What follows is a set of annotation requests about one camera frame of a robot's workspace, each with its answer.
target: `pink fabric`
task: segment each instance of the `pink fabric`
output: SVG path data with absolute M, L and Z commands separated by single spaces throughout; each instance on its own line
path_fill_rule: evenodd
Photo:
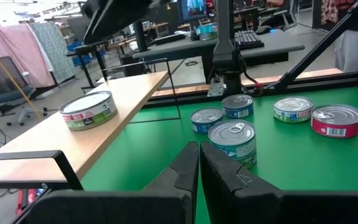
M 34 87 L 54 85 L 28 24 L 0 27 L 0 57 L 10 56 L 20 72 L 29 72 Z

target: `white label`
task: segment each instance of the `white label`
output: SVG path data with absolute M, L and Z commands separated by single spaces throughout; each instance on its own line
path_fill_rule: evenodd
M 245 116 L 248 116 L 248 110 L 239 111 L 237 113 L 238 118 L 242 118 L 242 117 L 245 117 Z
M 256 148 L 255 139 L 251 140 L 250 143 L 237 147 L 237 158 L 242 158 L 244 156 L 248 156 L 251 152 L 253 152 Z
M 346 136 L 346 129 L 327 128 L 327 135 L 328 136 L 335 136 L 335 137 L 345 137 Z

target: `chair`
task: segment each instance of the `chair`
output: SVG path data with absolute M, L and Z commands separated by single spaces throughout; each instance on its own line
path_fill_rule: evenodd
M 24 72 L 23 74 L 21 74 L 10 57 L 1 57 L 0 61 L 10 72 L 11 76 L 13 77 L 15 82 L 20 86 L 20 88 L 26 94 L 26 96 L 29 97 L 35 91 L 35 88 L 33 88 L 29 84 L 30 81 L 27 82 L 25 79 L 25 77 L 28 79 L 28 76 L 30 74 L 28 72 Z M 9 78 L 9 75 L 0 66 L 0 106 L 21 105 L 23 107 L 22 104 L 25 102 L 26 100 L 24 99 L 20 91 L 16 88 L 12 80 Z M 47 108 L 43 108 L 42 110 L 37 110 L 37 111 L 41 112 L 44 116 L 48 115 L 46 112 Z M 18 119 L 19 125 L 23 126 L 24 118 L 25 117 L 30 118 L 31 113 L 35 113 L 35 110 L 31 108 L 23 107 Z M 6 124 L 8 126 L 12 125 L 11 122 L 8 122 Z
M 273 13 L 262 26 L 270 26 L 272 28 L 286 31 L 298 25 L 296 15 L 299 11 L 299 0 L 290 0 L 289 12 L 287 9 Z

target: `floor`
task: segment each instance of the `floor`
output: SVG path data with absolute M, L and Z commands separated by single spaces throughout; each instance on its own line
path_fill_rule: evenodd
M 300 13 L 298 17 L 300 24 L 311 26 L 311 11 Z M 292 30 L 286 31 L 290 35 L 296 36 L 299 43 L 305 46 L 305 50 L 290 53 L 290 59 L 288 62 L 280 62 L 268 65 L 259 65 L 256 67 L 247 68 L 249 75 L 252 77 L 268 77 L 273 75 L 282 75 L 285 72 L 291 70 L 307 53 L 310 52 L 326 35 L 325 32 L 311 30 L 310 28 L 298 25 Z M 204 75 L 202 70 L 201 58 L 189 58 L 188 60 L 195 60 L 199 62 L 197 65 L 186 67 L 184 64 L 180 66 L 177 71 L 173 74 L 173 82 L 175 86 L 178 85 L 189 85 L 192 83 L 204 83 Z M 170 68 L 173 70 L 181 60 L 170 62 Z M 107 59 L 107 65 L 118 65 L 118 61 L 114 56 L 109 56 Z M 315 60 L 306 71 L 321 70 L 325 68 L 333 68 L 334 66 L 334 46 L 330 46 L 317 60 Z M 164 64 L 157 65 L 157 70 L 166 70 Z M 91 76 L 94 80 L 102 77 L 100 69 L 97 65 L 92 65 L 89 68 Z M 33 104 L 37 108 L 46 106 L 49 110 L 58 109 L 62 104 L 68 100 L 73 99 L 83 94 L 81 86 L 86 86 L 87 81 L 85 75 L 81 70 L 76 73 L 76 80 L 69 81 L 60 86 L 60 88 L 54 89 L 53 93 L 45 96 L 42 100 L 33 101 Z M 165 83 L 163 87 L 169 87 L 170 83 Z M 53 114 L 54 111 L 48 112 L 48 116 Z M 28 129 L 35 126 L 39 120 L 35 115 L 25 120 L 25 126 L 19 126 L 14 124 L 12 126 L 6 126 L 8 121 L 14 121 L 13 116 L 6 116 L 0 118 L 0 128 L 6 134 L 7 138 L 0 133 L 0 145 L 2 143 L 9 142 L 10 140 L 18 137 Z M 10 223 L 15 217 L 15 209 L 17 203 L 17 194 L 7 193 L 5 196 L 0 198 L 0 224 Z

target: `green table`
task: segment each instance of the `green table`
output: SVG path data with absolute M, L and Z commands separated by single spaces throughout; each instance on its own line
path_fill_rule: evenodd
M 301 93 L 314 105 L 343 103 L 358 108 L 358 87 Z M 281 96 L 256 98 L 257 165 L 252 172 L 283 190 L 358 190 L 358 136 L 331 139 L 314 133 L 310 123 L 285 124 L 273 119 L 273 102 Z M 130 124 L 83 178 L 87 190 L 141 190 L 169 165 L 196 134 L 190 114 L 220 102 L 180 106 L 181 120 Z M 176 109 L 142 110 L 134 120 L 174 116 Z M 199 182 L 197 223 L 209 223 Z

